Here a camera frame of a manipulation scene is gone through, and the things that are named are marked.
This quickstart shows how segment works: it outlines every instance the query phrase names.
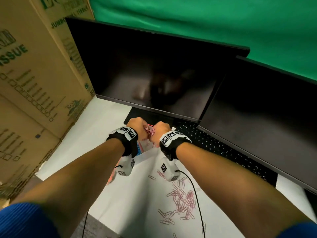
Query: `person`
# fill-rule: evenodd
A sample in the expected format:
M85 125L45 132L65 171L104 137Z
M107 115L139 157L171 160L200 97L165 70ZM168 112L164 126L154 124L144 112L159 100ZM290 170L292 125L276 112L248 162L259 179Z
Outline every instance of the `person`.
M138 117L120 130L132 128L143 140L146 126ZM171 128L159 122L154 129L150 141L162 146L161 137ZM0 237L70 237L127 153L127 143L112 135L1 210ZM314 222L247 169L190 142L179 142L175 155L246 238L317 237Z

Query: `black computer monitor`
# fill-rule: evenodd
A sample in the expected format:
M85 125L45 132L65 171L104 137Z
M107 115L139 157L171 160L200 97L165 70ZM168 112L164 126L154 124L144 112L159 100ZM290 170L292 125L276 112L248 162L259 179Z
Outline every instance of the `black computer monitor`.
M317 82L237 58L199 129L317 193Z
M200 120L218 79L250 49L67 18L98 98Z

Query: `fist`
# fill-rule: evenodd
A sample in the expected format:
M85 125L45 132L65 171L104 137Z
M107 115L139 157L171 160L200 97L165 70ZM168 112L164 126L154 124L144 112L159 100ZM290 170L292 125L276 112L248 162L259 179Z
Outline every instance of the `fist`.
M170 125L168 123L163 123L162 121L158 122L153 127L155 129L155 133L153 136L150 137L150 141L155 143L155 146L159 147L159 139L162 137L163 134L171 131Z
M149 134L147 134L144 130L147 127L147 122L145 122L144 119L140 117L130 119L129 123L126 126L137 131L139 136L138 141L146 140L149 138Z

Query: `black wrist strap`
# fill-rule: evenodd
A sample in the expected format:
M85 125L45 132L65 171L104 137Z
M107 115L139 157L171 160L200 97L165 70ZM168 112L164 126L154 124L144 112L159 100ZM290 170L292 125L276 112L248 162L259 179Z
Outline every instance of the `black wrist strap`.
M164 155L169 159L177 159L176 149L182 143L191 143L191 140L181 132L170 131L162 135L160 138L160 148Z
M138 133L133 128L126 127L126 126L118 128L112 131L106 140L113 139L113 138L120 140L121 143L123 144L125 151L122 156L131 155L132 158L134 158L137 155L138 153L137 140L139 136L138 136Z

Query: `blue shirt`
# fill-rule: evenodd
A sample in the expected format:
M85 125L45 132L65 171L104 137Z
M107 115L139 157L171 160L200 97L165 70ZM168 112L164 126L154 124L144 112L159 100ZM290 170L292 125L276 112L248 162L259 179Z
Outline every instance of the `blue shirt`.
M39 205L19 203L0 211L0 238L60 238L57 229ZM277 238L316 238L317 224L296 224Z

